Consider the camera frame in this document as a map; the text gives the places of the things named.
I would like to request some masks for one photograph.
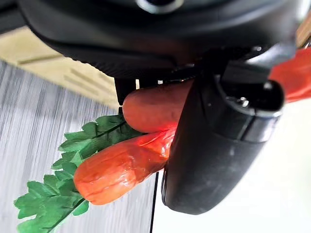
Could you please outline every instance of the metal ring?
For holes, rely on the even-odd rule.
[[[177,10],[184,4],[184,0],[174,0],[166,5],[154,5],[148,0],[136,0],[137,5],[151,14],[167,14]]]

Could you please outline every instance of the gray floor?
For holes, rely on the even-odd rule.
[[[102,115],[114,114],[92,100],[0,61],[0,226],[15,233],[13,201],[26,193],[28,180],[42,181],[60,153],[65,132]],[[148,233],[155,177],[120,200],[91,206],[70,218],[60,233]]]

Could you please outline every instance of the white surface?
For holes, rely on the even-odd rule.
[[[153,233],[311,233],[311,100],[289,104],[269,143],[214,209],[191,216],[162,204]]]

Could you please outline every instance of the green leaf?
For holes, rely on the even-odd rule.
[[[70,152],[79,151],[92,142],[92,139],[86,140],[67,140],[58,148],[60,151]]]
[[[79,151],[83,159],[86,159],[97,152],[98,148],[95,142],[96,139],[93,139],[92,142]]]
[[[90,139],[92,137],[87,135],[86,132],[80,131],[80,132],[76,132],[76,133],[66,133],[65,138],[67,140],[86,140],[86,139]]]
[[[79,216],[84,214],[86,211],[88,211],[88,204],[89,202],[85,200],[76,210],[73,212],[74,216]]]
[[[107,132],[125,122],[123,115],[102,116],[96,119],[98,132]]]
[[[62,154],[62,158],[56,161],[52,165],[52,169],[59,170],[63,168],[63,163],[74,163],[76,166],[80,166],[80,164],[83,162],[82,157],[79,152],[72,151],[72,152],[66,152]]]
[[[55,171],[55,176],[60,181],[73,179],[73,175],[66,171]]]
[[[84,126],[82,126],[82,129],[87,135],[91,137],[95,137],[97,135],[97,124],[95,122],[85,124]]]
[[[54,175],[45,175],[43,178],[44,184],[51,187],[57,194],[59,194],[59,190],[56,187],[56,184],[58,182],[58,179]]]
[[[63,170],[72,176],[74,175],[76,169],[77,166],[74,163],[63,163]]]
[[[35,197],[38,198],[52,197],[57,195],[57,192],[55,192],[51,187],[40,182],[29,181],[27,182],[27,187],[29,193],[33,194]]]
[[[73,182],[77,167],[98,151],[142,135],[126,124],[122,115],[103,116],[82,128],[81,132],[65,134],[67,141],[59,147],[64,152],[62,158],[52,165],[58,170],[55,175],[45,175],[44,183],[28,182],[29,193],[14,202],[18,218],[35,216],[18,225],[20,233],[51,233],[71,214],[85,213],[89,203]]]

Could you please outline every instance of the orange sausage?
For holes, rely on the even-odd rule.
[[[134,91],[123,104],[126,122],[143,133],[176,127],[192,83],[190,80]]]
[[[77,168],[77,190],[94,205],[120,198],[164,167],[175,130],[132,138],[95,154]]]

